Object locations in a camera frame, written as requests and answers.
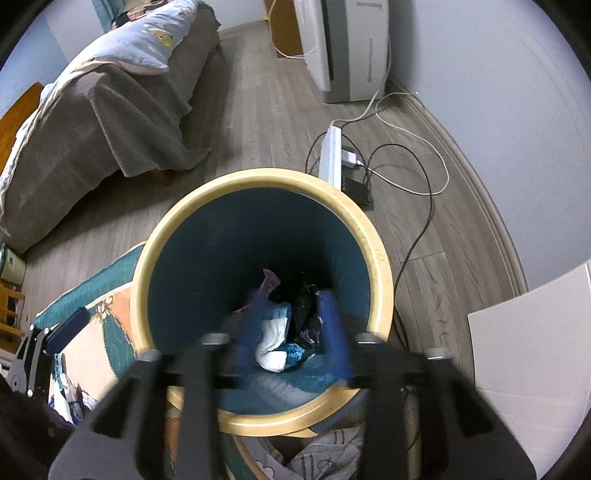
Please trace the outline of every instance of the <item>light blue pillowcase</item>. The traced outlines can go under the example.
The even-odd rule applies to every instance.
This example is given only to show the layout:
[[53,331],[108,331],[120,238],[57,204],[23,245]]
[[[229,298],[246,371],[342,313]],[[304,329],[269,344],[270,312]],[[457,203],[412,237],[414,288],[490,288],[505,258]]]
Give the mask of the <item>light blue pillowcase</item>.
[[174,0],[107,32],[88,45],[79,57],[113,61],[130,73],[165,73],[172,51],[189,33],[196,13],[196,1]]

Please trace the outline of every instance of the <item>rug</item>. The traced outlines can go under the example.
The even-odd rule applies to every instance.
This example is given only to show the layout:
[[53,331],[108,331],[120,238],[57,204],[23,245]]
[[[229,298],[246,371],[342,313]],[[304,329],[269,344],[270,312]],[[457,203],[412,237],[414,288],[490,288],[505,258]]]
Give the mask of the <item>rug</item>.
[[[52,327],[80,306],[90,312],[90,322],[63,351],[65,371],[74,385],[101,400],[135,362],[137,351],[131,334],[129,301],[139,256],[139,244],[92,278],[64,293],[35,318],[39,328]],[[165,475],[174,479],[181,412],[169,405],[165,421]],[[222,449],[231,479],[266,478],[235,436],[223,434]]]

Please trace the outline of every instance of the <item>wall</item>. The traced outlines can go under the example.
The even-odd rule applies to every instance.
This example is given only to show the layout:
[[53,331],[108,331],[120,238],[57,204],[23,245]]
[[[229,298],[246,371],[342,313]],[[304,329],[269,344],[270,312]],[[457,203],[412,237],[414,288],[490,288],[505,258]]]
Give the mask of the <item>wall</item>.
[[0,70],[0,116],[35,82],[53,82],[103,34],[91,0],[54,0],[34,20]]
[[263,0],[207,0],[207,3],[213,7],[217,21],[222,24],[220,30],[262,20],[265,13]]
[[470,160],[530,288],[591,257],[591,82],[532,0],[392,0],[391,74]]
[[54,0],[43,13],[68,62],[104,33],[91,0]]

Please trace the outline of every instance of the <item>white cable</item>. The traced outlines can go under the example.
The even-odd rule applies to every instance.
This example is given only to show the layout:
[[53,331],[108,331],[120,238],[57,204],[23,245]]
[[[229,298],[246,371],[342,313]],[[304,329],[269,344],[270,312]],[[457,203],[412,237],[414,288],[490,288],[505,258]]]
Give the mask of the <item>white cable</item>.
[[389,34],[388,34],[388,63],[386,64],[386,71],[385,71],[385,73],[384,73],[384,80],[383,80],[383,81],[382,81],[382,83],[381,83],[381,87],[380,87],[380,88],[378,88],[378,89],[375,91],[375,93],[374,93],[374,96],[373,96],[373,97],[371,97],[371,100],[369,101],[369,103],[368,103],[368,105],[367,105],[367,108],[365,109],[365,111],[364,111],[364,112],[363,112],[361,115],[359,115],[359,116],[358,116],[358,117],[356,117],[356,118],[351,118],[351,119],[346,119],[346,118],[335,118],[334,120],[332,120],[332,122],[330,123],[329,127],[332,127],[332,126],[335,124],[335,122],[347,122],[347,123],[349,123],[349,122],[356,122],[357,120],[361,120],[361,119],[362,119],[362,118],[365,116],[365,114],[366,114],[367,112],[369,112],[369,109],[370,109],[370,108],[371,108],[371,106],[374,104],[374,100],[375,100],[375,98],[378,96],[378,93],[379,93],[379,91],[380,91],[382,88],[384,88],[384,87],[385,87],[385,85],[386,85],[386,80],[388,80],[388,74],[390,73],[390,67],[391,67],[391,66],[392,66],[392,45],[391,45],[391,43],[390,43],[390,36],[389,36]]
[[335,122],[356,122],[357,120],[361,120],[361,119],[362,119],[362,118],[365,116],[365,114],[366,114],[367,112],[369,112],[369,109],[370,109],[370,108],[371,108],[371,106],[374,104],[374,100],[375,100],[375,98],[378,96],[378,93],[379,93],[379,91],[380,91],[381,89],[382,89],[382,88],[380,87],[378,90],[376,90],[376,92],[374,93],[374,96],[373,96],[373,97],[371,97],[371,100],[369,101],[367,108],[364,110],[364,112],[363,112],[361,115],[359,115],[359,116],[358,116],[358,117],[356,117],[356,118],[351,118],[351,119],[346,119],[346,118],[335,118],[334,120],[332,120],[332,122],[330,123],[329,127],[332,127],[332,126],[335,124]]
[[269,22],[269,35],[271,36],[271,43],[273,44],[273,47],[277,50],[277,53],[279,55],[283,55],[287,59],[301,60],[301,59],[306,58],[306,55],[308,55],[309,53],[312,53],[314,51],[314,49],[310,50],[308,53],[304,53],[302,55],[298,55],[297,57],[293,57],[290,55],[285,55],[281,50],[279,50],[279,48],[277,48],[275,46],[275,43],[273,42],[273,30],[271,29],[271,12],[273,11],[273,7],[275,7],[276,2],[277,2],[277,0],[273,0],[273,3],[271,4],[269,11],[267,12],[267,21]]
[[381,99],[378,101],[378,103],[376,103],[376,104],[375,104],[375,116],[376,116],[376,117],[378,117],[378,119],[379,119],[379,120],[380,120],[382,123],[384,123],[384,124],[388,125],[389,127],[391,127],[391,128],[394,128],[394,129],[396,129],[396,130],[399,130],[399,131],[401,131],[401,132],[404,132],[404,133],[406,133],[406,134],[412,135],[414,138],[417,138],[417,139],[419,139],[419,140],[422,140],[422,141],[424,141],[424,142],[425,142],[427,145],[429,145],[429,147],[431,147],[431,149],[432,149],[432,150],[433,150],[433,151],[434,151],[434,152],[437,154],[437,156],[438,156],[438,157],[439,157],[439,159],[441,160],[441,163],[443,164],[443,168],[445,169],[445,174],[446,174],[446,177],[447,177],[447,178],[446,178],[446,181],[445,181],[445,185],[443,186],[443,188],[442,188],[441,190],[438,190],[437,192],[433,192],[433,193],[429,193],[429,192],[427,192],[427,193],[424,193],[424,192],[415,192],[414,190],[409,190],[408,188],[406,188],[406,187],[403,187],[402,185],[398,185],[397,183],[394,183],[393,181],[390,181],[390,180],[388,180],[386,177],[384,177],[383,175],[380,175],[378,172],[376,172],[376,171],[372,170],[371,168],[368,168],[368,170],[369,170],[371,173],[374,173],[374,174],[376,174],[376,175],[377,175],[378,177],[380,177],[382,180],[384,180],[384,181],[388,182],[388,183],[389,183],[390,185],[392,185],[393,187],[396,187],[396,188],[399,188],[399,189],[401,189],[401,190],[404,190],[405,192],[409,192],[409,193],[412,193],[412,194],[414,194],[414,195],[423,195],[423,196],[429,196],[429,195],[440,195],[440,194],[442,194],[442,193],[445,191],[445,189],[446,189],[446,188],[447,188],[447,186],[449,185],[449,171],[448,171],[448,169],[447,169],[447,165],[446,165],[446,163],[445,163],[445,160],[443,160],[443,157],[441,156],[441,154],[440,154],[440,153],[437,151],[437,149],[436,149],[436,148],[435,148],[435,147],[432,145],[432,143],[431,143],[429,140],[426,140],[425,138],[423,138],[423,137],[420,137],[419,135],[417,135],[417,134],[414,134],[414,133],[410,132],[409,130],[406,130],[405,128],[399,127],[398,125],[393,125],[393,124],[391,124],[391,123],[387,122],[386,120],[384,120],[384,119],[383,119],[382,117],[380,117],[380,115],[379,115],[379,112],[378,112],[379,104],[380,104],[380,103],[382,103],[382,102],[383,102],[383,101],[384,101],[386,98],[388,98],[388,97],[390,97],[390,96],[392,96],[392,95],[413,95],[413,96],[415,96],[415,95],[416,95],[416,93],[392,92],[392,93],[389,93],[389,94],[387,94],[387,95],[384,95],[384,97],[382,97],[382,98],[381,98]]

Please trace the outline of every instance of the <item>wooden floor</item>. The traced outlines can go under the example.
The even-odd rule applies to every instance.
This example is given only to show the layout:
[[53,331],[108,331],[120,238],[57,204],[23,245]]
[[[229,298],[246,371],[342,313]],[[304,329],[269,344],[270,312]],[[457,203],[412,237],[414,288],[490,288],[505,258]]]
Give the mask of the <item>wooden floor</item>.
[[[48,237],[26,254],[27,295],[23,319],[32,321],[61,293],[108,266],[145,240],[162,216],[186,193],[226,173],[254,168],[303,170],[311,141],[333,118],[359,115],[366,102],[325,105],[301,60],[278,59],[265,25],[223,32],[222,48],[203,71],[182,124],[188,147],[209,147],[207,161],[161,187],[149,175],[116,174],[80,201]],[[466,315],[514,296],[489,221],[473,195],[449,145],[400,100],[384,115],[426,136],[449,163],[449,188],[436,197],[436,214],[402,277],[396,304],[415,350],[444,346],[473,378],[472,344]],[[349,125],[345,133],[369,155],[383,142],[400,142],[421,158],[434,188],[444,182],[435,154],[375,118]],[[384,148],[374,167],[398,183],[425,189],[415,161]],[[372,181],[374,208],[368,216],[388,251],[394,275],[421,231],[428,198]]]

